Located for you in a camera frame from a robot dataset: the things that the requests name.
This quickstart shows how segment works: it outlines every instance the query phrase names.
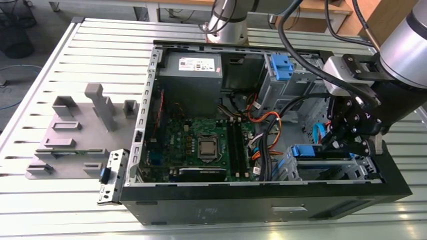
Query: white sticker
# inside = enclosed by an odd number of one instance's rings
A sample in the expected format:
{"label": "white sticker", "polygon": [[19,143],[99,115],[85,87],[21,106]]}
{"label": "white sticker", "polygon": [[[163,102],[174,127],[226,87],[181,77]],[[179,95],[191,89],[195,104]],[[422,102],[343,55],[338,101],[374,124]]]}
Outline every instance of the white sticker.
{"label": "white sticker", "polygon": [[262,105],[255,101],[253,106],[257,108],[257,109],[261,109],[262,108]]}
{"label": "white sticker", "polygon": [[257,174],[257,175],[261,175],[262,174],[262,169],[255,166],[253,173]]}
{"label": "white sticker", "polygon": [[181,71],[215,72],[215,60],[214,58],[182,57],[178,69]]}

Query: green motherboard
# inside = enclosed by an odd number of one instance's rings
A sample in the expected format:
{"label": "green motherboard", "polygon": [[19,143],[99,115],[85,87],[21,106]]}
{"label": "green motherboard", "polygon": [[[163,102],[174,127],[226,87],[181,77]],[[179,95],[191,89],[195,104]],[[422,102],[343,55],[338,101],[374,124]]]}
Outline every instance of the green motherboard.
{"label": "green motherboard", "polygon": [[165,127],[162,148],[149,148],[147,161],[141,166],[145,182],[179,182],[183,168],[223,169],[227,182],[254,181],[247,148],[253,123],[173,118]]}

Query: floor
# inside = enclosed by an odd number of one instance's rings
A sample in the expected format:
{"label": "floor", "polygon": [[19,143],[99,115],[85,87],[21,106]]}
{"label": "floor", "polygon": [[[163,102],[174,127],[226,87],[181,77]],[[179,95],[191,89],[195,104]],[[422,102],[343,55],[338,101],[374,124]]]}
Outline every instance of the floor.
{"label": "floor", "polygon": [[[75,16],[99,19],[137,20],[134,8],[127,6],[62,3],[61,12],[54,12],[47,2],[34,1],[31,10],[38,25],[30,28],[27,33],[35,46],[35,52],[23,59],[10,59],[0,52],[0,69],[11,65],[37,65],[43,67]],[[177,17],[170,18],[167,10],[162,9],[162,21],[181,23],[187,20],[193,11],[179,11],[181,10],[177,9]],[[191,18],[185,23],[202,24],[209,21],[210,16],[211,12],[209,11],[195,11]],[[267,29],[267,16],[251,14],[249,16],[249,27]],[[39,71],[41,70],[35,67],[14,67],[0,72],[2,77],[10,81],[10,85],[0,88],[0,131],[6,128],[18,105],[7,109],[3,108],[19,103],[23,99]]]}

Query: slotted metal worktable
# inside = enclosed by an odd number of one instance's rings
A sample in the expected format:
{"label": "slotted metal worktable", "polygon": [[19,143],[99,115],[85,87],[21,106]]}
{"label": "slotted metal worktable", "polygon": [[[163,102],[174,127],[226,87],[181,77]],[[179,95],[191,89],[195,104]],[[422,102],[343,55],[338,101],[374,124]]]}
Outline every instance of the slotted metal worktable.
{"label": "slotted metal worktable", "polygon": [[[367,54],[359,45],[321,33],[290,33],[299,49]],[[142,226],[125,206],[98,206],[99,181],[29,180],[26,168],[53,119],[57,96],[85,96],[103,83],[114,103],[142,99],[154,40],[203,42],[197,25],[87,18],[73,23],[0,135],[0,237],[55,239],[426,239],[427,128],[417,113],[386,135],[414,195],[329,221]],[[282,47],[274,30],[250,29],[251,45]]]}

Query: black wastebasket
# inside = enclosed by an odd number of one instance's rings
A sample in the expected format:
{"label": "black wastebasket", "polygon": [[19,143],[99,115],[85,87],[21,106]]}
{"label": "black wastebasket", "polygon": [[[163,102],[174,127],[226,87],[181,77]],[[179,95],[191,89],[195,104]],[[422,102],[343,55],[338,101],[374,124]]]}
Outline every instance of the black wastebasket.
{"label": "black wastebasket", "polygon": [[6,13],[0,13],[0,51],[11,59],[22,59],[35,51],[17,16]]}
{"label": "black wastebasket", "polygon": [[17,16],[22,28],[31,28],[38,24],[27,0],[0,0],[0,10],[9,16]]}

